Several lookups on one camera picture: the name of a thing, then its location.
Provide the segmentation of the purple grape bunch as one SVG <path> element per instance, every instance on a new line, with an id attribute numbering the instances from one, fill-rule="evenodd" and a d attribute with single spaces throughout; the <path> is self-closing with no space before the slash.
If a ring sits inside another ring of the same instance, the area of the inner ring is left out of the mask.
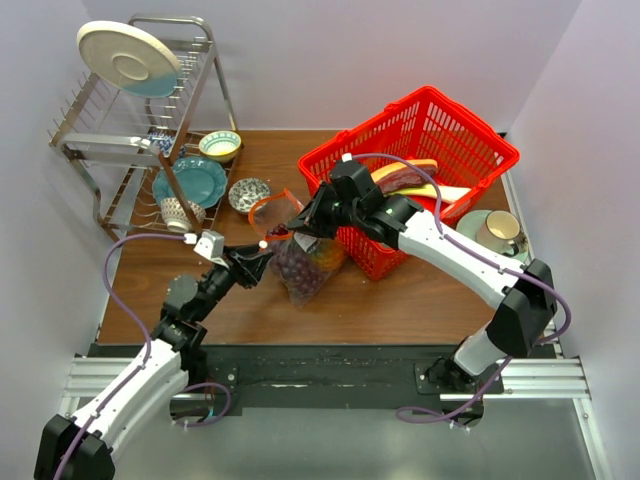
<path id="1" fill-rule="evenodd" d="M 321 287 L 323 274 L 304 252 L 277 252 L 272 258 L 272 266 L 292 295 L 313 295 Z"/>
<path id="2" fill-rule="evenodd" d="M 265 235 L 267 242 L 286 240 L 291 236 L 285 224 L 279 224 L 269 229 Z"/>

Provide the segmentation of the clear zip top bag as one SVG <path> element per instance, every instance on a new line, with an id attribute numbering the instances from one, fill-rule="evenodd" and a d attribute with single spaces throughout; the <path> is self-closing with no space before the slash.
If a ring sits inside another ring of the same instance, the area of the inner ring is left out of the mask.
<path id="1" fill-rule="evenodd" d="M 288 190 L 259 200 L 249 211 L 254 232 L 273 253 L 269 268 L 288 290 L 293 305 L 308 303 L 342 267 L 347 254 L 338 240 L 315 238 L 287 229 L 302 210 Z"/>

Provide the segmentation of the red plastic shopping basket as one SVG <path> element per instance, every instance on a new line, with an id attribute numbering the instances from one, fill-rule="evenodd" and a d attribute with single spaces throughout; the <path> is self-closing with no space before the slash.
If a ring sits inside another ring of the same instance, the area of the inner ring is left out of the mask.
<path id="1" fill-rule="evenodd" d="M 438 185 L 470 190 L 462 199 L 441 207 L 441 221 L 450 227 L 520 158 L 518 150 L 489 124 L 432 86 L 388 104 L 376 116 L 303 155 L 298 169 L 311 194 L 329 179 L 345 153 L 435 160 Z"/>

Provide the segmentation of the orange fruit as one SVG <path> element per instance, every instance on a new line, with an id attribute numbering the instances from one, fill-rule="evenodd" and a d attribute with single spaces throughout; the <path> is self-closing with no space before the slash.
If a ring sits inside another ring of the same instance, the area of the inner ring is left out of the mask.
<path id="1" fill-rule="evenodd" d="M 339 270 L 347 257 L 339 241 L 323 239 L 311 253 L 311 260 L 323 275 L 332 275 Z"/>

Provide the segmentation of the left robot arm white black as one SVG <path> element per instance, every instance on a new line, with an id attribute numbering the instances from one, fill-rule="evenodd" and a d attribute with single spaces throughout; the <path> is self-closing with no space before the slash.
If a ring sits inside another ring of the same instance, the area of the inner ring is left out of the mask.
<path id="1" fill-rule="evenodd" d="M 55 415 L 47 422 L 35 478 L 113 478 L 138 429 L 176 394 L 206 386 L 202 321 L 234 286 L 255 287 L 273 254 L 266 241 L 220 247 L 200 239 L 195 250 L 211 261 L 211 268 L 200 278 L 174 277 L 159 323 L 145 334 L 139 353 L 93 400 L 68 417 Z"/>

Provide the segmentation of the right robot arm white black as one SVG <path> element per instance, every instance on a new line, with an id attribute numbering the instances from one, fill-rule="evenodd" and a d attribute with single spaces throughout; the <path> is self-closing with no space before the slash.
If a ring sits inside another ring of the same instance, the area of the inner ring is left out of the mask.
<path id="1" fill-rule="evenodd" d="M 443 224 L 438 211 L 403 195 L 384 195 L 356 159 L 340 160 L 287 227 L 316 238 L 334 238 L 339 228 L 353 227 L 436 266 L 493 308 L 485 326 L 428 370 L 432 380 L 459 393 L 469 392 L 497 361 L 527 357 L 557 312 L 558 296 L 545 263 L 506 258 Z"/>

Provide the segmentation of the black white patterned bowl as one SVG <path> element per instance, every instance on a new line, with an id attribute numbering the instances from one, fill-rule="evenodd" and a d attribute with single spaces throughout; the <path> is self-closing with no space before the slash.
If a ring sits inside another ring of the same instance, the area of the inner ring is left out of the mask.
<path id="1" fill-rule="evenodd" d="M 228 192 L 231 207 L 240 214 L 248 214 L 252 207 L 271 195 L 269 186 L 258 178 L 244 178 L 235 182 Z"/>

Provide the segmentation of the patterned bowl in rack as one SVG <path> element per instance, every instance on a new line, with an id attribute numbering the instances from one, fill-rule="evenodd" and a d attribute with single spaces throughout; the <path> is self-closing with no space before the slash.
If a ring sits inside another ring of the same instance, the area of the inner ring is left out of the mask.
<path id="1" fill-rule="evenodd" d="M 194 213 L 199 225 L 205 219 L 206 211 L 193 201 L 188 201 L 188 206 Z M 167 229 L 174 233 L 189 233 L 194 231 L 191 221 L 176 197 L 165 198 L 160 202 L 161 217 Z"/>

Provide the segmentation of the teal scalloped plate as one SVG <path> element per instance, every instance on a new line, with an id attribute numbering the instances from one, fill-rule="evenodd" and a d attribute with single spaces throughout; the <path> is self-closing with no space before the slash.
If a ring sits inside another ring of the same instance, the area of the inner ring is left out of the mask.
<path id="1" fill-rule="evenodd" d="M 215 206 L 226 191 L 228 180 L 225 170 L 207 158 L 179 158 L 172 171 L 186 199 L 204 209 Z"/>

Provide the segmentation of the yellow rimmed teal bowl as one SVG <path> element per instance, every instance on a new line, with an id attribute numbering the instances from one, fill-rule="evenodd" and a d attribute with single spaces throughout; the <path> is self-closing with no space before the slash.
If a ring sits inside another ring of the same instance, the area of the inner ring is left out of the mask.
<path id="1" fill-rule="evenodd" d="M 220 130 L 206 134 L 199 142 L 200 153 L 218 163 L 233 160 L 242 146 L 240 135 L 234 131 Z"/>

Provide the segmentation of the metal dish rack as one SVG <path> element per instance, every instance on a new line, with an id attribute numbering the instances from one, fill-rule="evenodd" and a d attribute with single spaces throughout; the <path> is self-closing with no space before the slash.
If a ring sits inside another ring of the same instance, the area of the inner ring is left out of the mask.
<path id="1" fill-rule="evenodd" d="M 188 205 L 172 166 L 183 157 L 207 158 L 198 148 L 205 135 L 192 130 L 191 121 L 210 76 L 216 76 L 222 93 L 227 131 L 237 130 L 213 31 L 204 19 L 136 14 L 121 23 L 150 33 L 177 56 L 182 67 L 178 87 L 165 98 L 140 97 L 109 85 L 86 66 L 50 140 L 90 191 L 93 218 L 113 240 L 134 233 L 169 233 L 160 202 L 176 197 L 181 206 Z M 169 158 L 148 141 L 151 129 L 176 136 Z M 223 197 L 203 208 L 201 225 L 192 210 L 187 213 L 195 230 L 212 228 Z"/>

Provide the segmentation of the cream enamel mug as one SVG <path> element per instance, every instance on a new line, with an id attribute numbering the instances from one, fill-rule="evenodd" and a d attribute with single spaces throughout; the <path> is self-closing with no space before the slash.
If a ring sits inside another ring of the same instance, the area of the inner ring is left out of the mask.
<path id="1" fill-rule="evenodd" d="M 525 254 L 529 250 L 528 239 L 519 220 L 502 210 L 489 212 L 476 233 L 475 241 L 509 258 Z"/>

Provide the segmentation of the large white blue plate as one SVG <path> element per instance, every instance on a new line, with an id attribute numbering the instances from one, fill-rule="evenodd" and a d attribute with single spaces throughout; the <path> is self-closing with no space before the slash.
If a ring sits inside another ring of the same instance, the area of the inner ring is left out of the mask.
<path id="1" fill-rule="evenodd" d="M 178 87 L 177 56 L 150 33 L 115 21 L 91 21 L 77 32 L 86 66 L 109 85 L 145 98 L 165 98 Z"/>

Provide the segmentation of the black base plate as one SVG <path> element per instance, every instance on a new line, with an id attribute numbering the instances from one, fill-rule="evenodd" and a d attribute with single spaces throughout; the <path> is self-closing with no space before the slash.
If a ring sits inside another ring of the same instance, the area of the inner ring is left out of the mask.
<path id="1" fill-rule="evenodd" d="M 204 345 L 189 382 L 216 409 L 442 408 L 445 394 L 475 394 L 495 372 L 451 372 L 451 345 Z"/>

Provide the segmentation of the aluminium frame rail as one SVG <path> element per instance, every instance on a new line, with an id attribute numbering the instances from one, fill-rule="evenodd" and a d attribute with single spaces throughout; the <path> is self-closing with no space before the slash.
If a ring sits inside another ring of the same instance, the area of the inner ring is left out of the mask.
<path id="1" fill-rule="evenodd" d="M 512 172 L 505 173 L 501 177 L 505 196 L 509 209 L 521 222 L 524 232 L 532 241 L 533 225 L 527 219 L 524 208 L 524 197 L 520 193 L 519 184 Z M 584 447 L 586 460 L 594 479 L 613 479 L 613 470 L 607 456 L 604 440 L 600 431 L 595 410 L 593 407 L 592 391 L 584 368 L 584 363 L 579 355 L 568 356 L 567 350 L 561 340 L 551 341 L 557 357 L 556 362 L 563 361 L 571 366 L 579 368 L 578 374 L 568 378 L 558 377 L 563 389 L 555 390 L 561 393 L 559 401 L 571 401 L 571 415 L 575 419 L 575 432 L 570 434 L 571 443 L 579 443 Z"/>

